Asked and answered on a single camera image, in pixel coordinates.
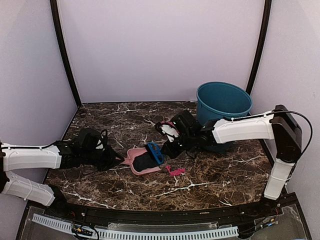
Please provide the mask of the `black frame post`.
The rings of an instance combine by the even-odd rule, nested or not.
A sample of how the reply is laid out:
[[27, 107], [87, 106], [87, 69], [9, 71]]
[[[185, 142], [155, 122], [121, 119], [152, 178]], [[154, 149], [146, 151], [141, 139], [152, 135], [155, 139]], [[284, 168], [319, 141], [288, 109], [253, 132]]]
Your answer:
[[82, 105], [82, 101], [76, 86], [76, 82], [73, 76], [69, 56], [67, 53], [67, 48], [64, 40], [64, 35], [63, 35], [63, 30], [62, 30], [62, 24], [60, 20], [60, 14], [59, 14], [59, 9], [58, 9], [58, 1], [57, 0], [50, 0], [50, 9], [51, 9], [51, 15], [52, 15], [52, 20], [53, 20], [53, 25], [54, 25], [54, 30], [55, 30], [55, 35], [59, 47], [59, 52], [60, 56], [62, 59], [62, 63], [64, 66], [64, 71], [67, 77], [67, 81], [74, 99], [74, 102], [79, 108]]
[[253, 91], [255, 80], [258, 74], [258, 70], [259, 70], [259, 66], [260, 66], [260, 62], [261, 62], [261, 58], [264, 50], [265, 40], [267, 36], [271, 8], [272, 8], [272, 0], [265, 0], [256, 51], [255, 51], [250, 75], [248, 78], [248, 82], [246, 85], [246, 89], [245, 89], [246, 93], [249, 95], [251, 95]]

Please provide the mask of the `black table front rail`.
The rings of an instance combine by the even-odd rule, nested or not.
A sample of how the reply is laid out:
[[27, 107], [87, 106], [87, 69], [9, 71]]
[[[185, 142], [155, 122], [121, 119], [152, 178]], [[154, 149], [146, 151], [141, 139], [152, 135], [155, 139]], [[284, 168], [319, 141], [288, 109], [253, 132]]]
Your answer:
[[262, 197], [257, 202], [236, 206], [182, 211], [137, 211], [116, 210], [90, 207], [62, 202], [56, 206], [47, 207], [45, 213], [78, 223], [92, 226], [107, 226], [116, 224], [137, 225], [184, 225], [215, 223], [221, 225], [247, 225], [259, 218], [266, 218], [281, 213], [280, 207], [287, 198], [281, 194], [277, 200]]

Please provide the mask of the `pink plastic dustpan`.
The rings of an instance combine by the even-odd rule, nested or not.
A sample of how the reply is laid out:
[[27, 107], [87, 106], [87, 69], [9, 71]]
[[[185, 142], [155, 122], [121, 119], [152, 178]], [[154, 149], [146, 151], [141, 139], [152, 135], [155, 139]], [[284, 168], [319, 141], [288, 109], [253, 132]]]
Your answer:
[[161, 170], [159, 164], [154, 160], [145, 148], [132, 148], [127, 151], [127, 156], [121, 163], [130, 167], [134, 175], [142, 176]]

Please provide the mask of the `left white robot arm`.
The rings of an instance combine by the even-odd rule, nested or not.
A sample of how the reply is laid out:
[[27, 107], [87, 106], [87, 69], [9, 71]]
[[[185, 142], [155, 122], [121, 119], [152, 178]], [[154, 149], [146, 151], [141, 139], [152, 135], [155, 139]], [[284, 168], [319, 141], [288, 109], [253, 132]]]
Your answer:
[[71, 213], [57, 186], [31, 181], [15, 174], [20, 169], [71, 169], [90, 165], [98, 171], [111, 169], [125, 159], [108, 144], [108, 132], [83, 128], [72, 140], [45, 146], [0, 145], [0, 192], [50, 207], [60, 218]]

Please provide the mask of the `left black frame post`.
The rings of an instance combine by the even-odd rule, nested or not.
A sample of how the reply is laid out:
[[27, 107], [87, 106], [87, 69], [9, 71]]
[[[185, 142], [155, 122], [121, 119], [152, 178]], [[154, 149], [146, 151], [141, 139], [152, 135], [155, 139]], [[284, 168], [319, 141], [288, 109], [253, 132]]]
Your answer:
[[64, 40], [64, 35], [63, 35], [63, 30], [62, 30], [62, 24], [60, 20], [60, 14], [59, 14], [59, 9], [58, 9], [58, 1], [57, 0], [50, 0], [50, 9], [51, 9], [51, 15], [52, 15], [52, 20], [53, 20], [53, 25], [54, 25], [54, 30], [55, 30], [55, 35], [59, 47], [59, 52], [60, 56], [62, 59], [62, 63], [64, 66], [64, 71], [67, 77], [67, 81], [74, 99], [74, 102], [79, 108], [82, 105], [82, 101], [76, 86], [76, 82], [73, 76], [69, 56], [67, 53], [67, 48]]

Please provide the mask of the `blue hand brush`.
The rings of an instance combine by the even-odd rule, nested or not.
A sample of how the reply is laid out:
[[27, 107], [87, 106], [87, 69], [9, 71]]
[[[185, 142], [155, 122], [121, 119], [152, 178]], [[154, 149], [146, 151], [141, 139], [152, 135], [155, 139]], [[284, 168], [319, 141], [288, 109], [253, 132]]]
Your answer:
[[159, 164], [162, 165], [165, 158], [161, 152], [161, 148], [154, 142], [148, 142], [145, 146], [150, 156]]

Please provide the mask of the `blue plastic waste bin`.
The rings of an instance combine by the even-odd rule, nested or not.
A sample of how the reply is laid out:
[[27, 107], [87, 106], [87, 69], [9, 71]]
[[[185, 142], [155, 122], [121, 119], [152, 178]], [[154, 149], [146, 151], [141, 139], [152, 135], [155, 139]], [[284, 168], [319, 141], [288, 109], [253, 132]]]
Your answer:
[[246, 117], [253, 102], [242, 88], [226, 82], [207, 82], [197, 88], [196, 119], [201, 125], [210, 120]]

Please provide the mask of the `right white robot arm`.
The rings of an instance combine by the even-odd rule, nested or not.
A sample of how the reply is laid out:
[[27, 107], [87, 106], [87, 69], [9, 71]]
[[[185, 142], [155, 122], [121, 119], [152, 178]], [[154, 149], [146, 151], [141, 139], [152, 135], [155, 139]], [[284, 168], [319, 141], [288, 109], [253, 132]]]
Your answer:
[[302, 129], [293, 117], [295, 114], [284, 105], [276, 105], [275, 109], [265, 113], [213, 119], [201, 124], [188, 110], [184, 110], [170, 122], [158, 122], [155, 128], [167, 136], [161, 152], [171, 159], [194, 147], [213, 147], [254, 139], [273, 140], [277, 153], [264, 189], [265, 198], [255, 205], [255, 213], [266, 217], [274, 210], [274, 201], [280, 197], [297, 162], [307, 150], [302, 146]]

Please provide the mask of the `pink paper scrap back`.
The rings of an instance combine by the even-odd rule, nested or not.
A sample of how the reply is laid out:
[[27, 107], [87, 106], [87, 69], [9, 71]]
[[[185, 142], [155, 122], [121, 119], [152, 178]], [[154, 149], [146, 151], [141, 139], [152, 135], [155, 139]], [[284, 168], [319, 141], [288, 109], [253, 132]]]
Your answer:
[[170, 125], [170, 126], [175, 126], [172, 122], [168, 121], [168, 122], [165, 122], [165, 121], [162, 121], [161, 124], [163, 125]]

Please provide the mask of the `right black frame post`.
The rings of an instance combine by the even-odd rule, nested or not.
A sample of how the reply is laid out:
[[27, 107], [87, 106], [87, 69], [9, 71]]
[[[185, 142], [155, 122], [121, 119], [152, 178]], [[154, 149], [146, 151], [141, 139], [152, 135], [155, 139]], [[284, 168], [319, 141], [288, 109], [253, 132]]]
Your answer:
[[261, 58], [264, 50], [265, 40], [267, 36], [271, 8], [272, 8], [272, 0], [265, 0], [256, 51], [255, 51], [250, 75], [248, 78], [248, 82], [246, 85], [246, 89], [245, 89], [246, 93], [249, 95], [251, 95], [253, 91], [255, 80], [258, 74], [258, 70], [259, 70], [259, 66], [260, 66], [260, 62], [261, 62]]

